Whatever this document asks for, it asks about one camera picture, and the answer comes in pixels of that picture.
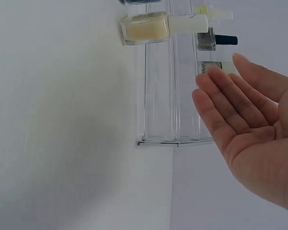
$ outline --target fingernail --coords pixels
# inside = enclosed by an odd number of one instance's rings
[[[242,54],[239,53],[234,53],[234,55],[232,56],[232,60],[234,62],[240,62],[240,63],[249,63],[250,60],[248,60],[245,56],[243,56]]]

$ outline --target glass bottle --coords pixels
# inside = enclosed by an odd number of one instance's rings
[[[127,16],[121,22],[126,45],[167,41],[173,33],[207,33],[205,14],[168,16],[164,11]]]
[[[215,51],[216,45],[237,45],[238,38],[236,36],[217,35],[214,33],[213,27],[209,27],[207,33],[198,33],[198,49],[201,51]]]
[[[131,4],[131,5],[139,5],[139,4],[148,4],[154,2],[161,2],[161,0],[120,0],[121,3]]]

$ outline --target skin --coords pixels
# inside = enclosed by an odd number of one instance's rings
[[[288,77],[233,55],[196,77],[194,104],[235,178],[288,210]]]

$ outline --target nail polish rack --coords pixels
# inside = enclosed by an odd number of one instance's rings
[[[146,12],[196,14],[208,0],[162,0],[144,6]],[[218,26],[219,22],[211,21]],[[166,42],[137,46],[137,145],[186,146],[213,142],[197,113],[192,91],[201,61],[220,61],[216,52],[199,51],[196,34],[175,34]]]

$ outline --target nail polish bottle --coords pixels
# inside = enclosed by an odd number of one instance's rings
[[[238,70],[236,69],[234,63],[227,61],[200,61],[199,65],[199,73],[207,73],[208,69],[217,66],[221,68],[226,74],[236,73],[239,75]]]
[[[207,33],[198,33],[198,49],[201,51],[215,51],[216,45],[237,45],[238,38],[236,36],[217,35],[214,33],[213,27],[209,27]]]
[[[161,0],[120,0],[121,3],[131,4],[131,5],[139,5],[139,4],[148,4],[154,2],[161,2]]]
[[[167,41],[174,33],[207,33],[208,19],[204,14],[168,16],[153,12],[127,16],[121,22],[126,45]]]

